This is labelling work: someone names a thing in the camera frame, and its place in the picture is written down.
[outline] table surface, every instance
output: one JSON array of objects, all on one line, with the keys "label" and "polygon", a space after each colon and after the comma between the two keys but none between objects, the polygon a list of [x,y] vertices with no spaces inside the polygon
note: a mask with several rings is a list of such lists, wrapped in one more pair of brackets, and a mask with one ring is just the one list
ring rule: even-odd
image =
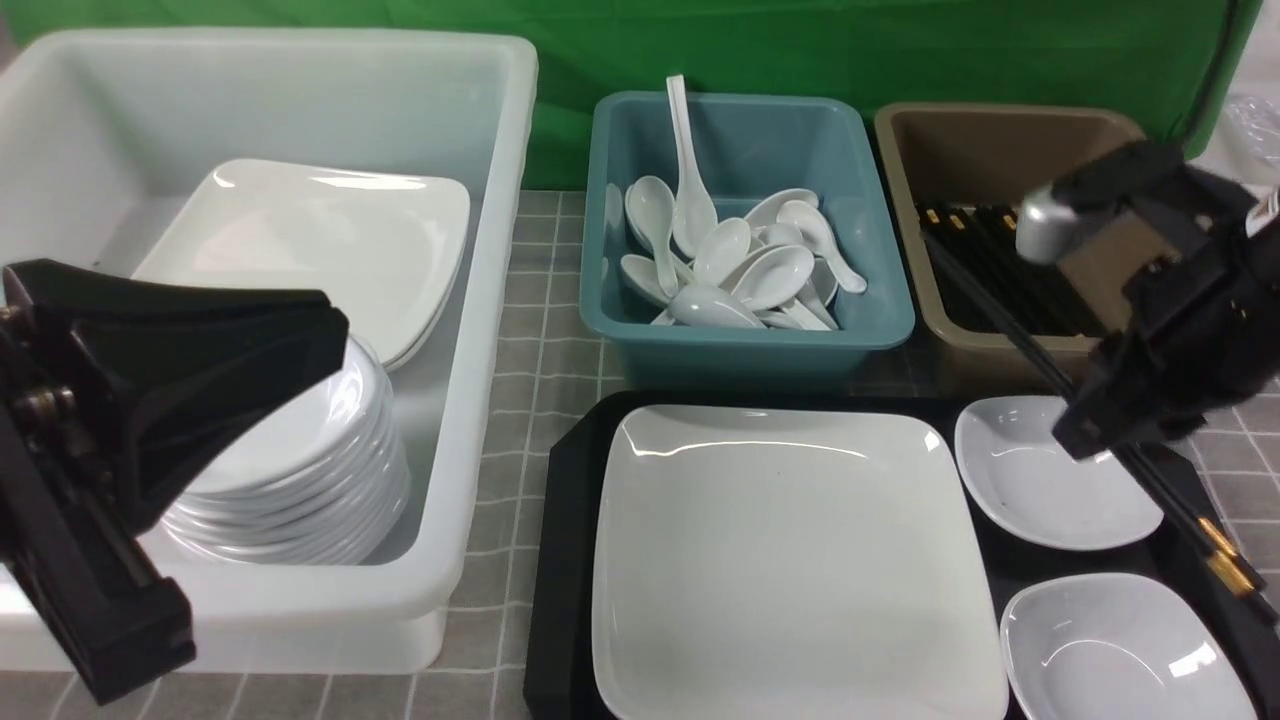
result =
[{"label": "table surface", "polygon": [[[524,192],[513,233],[489,430],[462,580],[444,648],[416,675],[174,674],[106,708],[63,673],[0,673],[0,720],[507,720],[521,700],[550,446],[626,382],[612,348],[579,319],[580,192]],[[932,395],[925,328],[873,354],[865,395]],[[1217,413],[1179,451],[1253,564],[1280,587],[1280,383]]]}]

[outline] green screen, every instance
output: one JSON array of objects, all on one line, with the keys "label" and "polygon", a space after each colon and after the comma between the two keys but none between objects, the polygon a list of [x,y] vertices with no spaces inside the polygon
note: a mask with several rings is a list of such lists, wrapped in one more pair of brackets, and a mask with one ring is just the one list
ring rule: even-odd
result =
[{"label": "green screen", "polygon": [[[620,90],[1111,108],[1188,129],[1230,0],[0,0],[19,42],[61,28],[173,24],[495,32],[538,46],[527,187],[581,187],[591,110]],[[1221,104],[1261,0],[1240,0]],[[1198,147],[1216,113],[1198,129]]]}]

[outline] black tray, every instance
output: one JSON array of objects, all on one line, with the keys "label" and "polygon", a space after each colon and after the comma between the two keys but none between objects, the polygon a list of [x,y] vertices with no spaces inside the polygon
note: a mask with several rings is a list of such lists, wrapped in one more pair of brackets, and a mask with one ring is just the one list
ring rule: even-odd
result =
[{"label": "black tray", "polygon": [[[591,565],[604,466],[622,419],[646,405],[840,410],[910,415],[933,425],[950,447],[965,401],[890,398],[764,398],[671,392],[623,392],[600,401],[552,448],[543,537],[534,591],[525,702],[538,720],[613,719],[591,666]],[[1183,496],[1216,518],[1194,468],[1164,447],[1160,469]],[[1103,552],[1065,552],[1024,542],[969,502],[997,619],[1023,588],[1064,575],[1125,571],[1156,578],[1185,600],[1217,638],[1262,720],[1280,720],[1280,638],[1253,619],[1203,566],[1166,521],[1149,538]],[[1025,720],[1010,691],[1006,720]]]}]

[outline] clear plastic bag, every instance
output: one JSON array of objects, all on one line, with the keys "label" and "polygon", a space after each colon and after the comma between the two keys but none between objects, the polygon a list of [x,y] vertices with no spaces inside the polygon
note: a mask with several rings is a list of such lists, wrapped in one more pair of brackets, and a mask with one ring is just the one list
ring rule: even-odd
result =
[{"label": "clear plastic bag", "polygon": [[1280,169],[1280,108],[1266,97],[1233,94],[1224,110],[1244,147]]}]

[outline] beige plastic bin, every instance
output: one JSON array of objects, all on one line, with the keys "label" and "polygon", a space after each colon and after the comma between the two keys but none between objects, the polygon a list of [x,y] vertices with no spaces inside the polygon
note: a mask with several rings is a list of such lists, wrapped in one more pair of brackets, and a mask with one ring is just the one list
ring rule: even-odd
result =
[{"label": "beige plastic bin", "polygon": [[[900,102],[876,114],[876,137],[920,314],[938,340],[940,388],[965,396],[1042,389],[1036,370],[1004,336],[964,329],[947,316],[915,204],[1016,206],[1028,191],[1142,138],[1142,129],[1107,110]],[[1102,324],[1115,329],[1129,319],[1124,281],[1162,252],[1164,241],[1144,223],[1124,220],[1059,268]],[[1097,342],[1037,340],[1076,379]]]}]

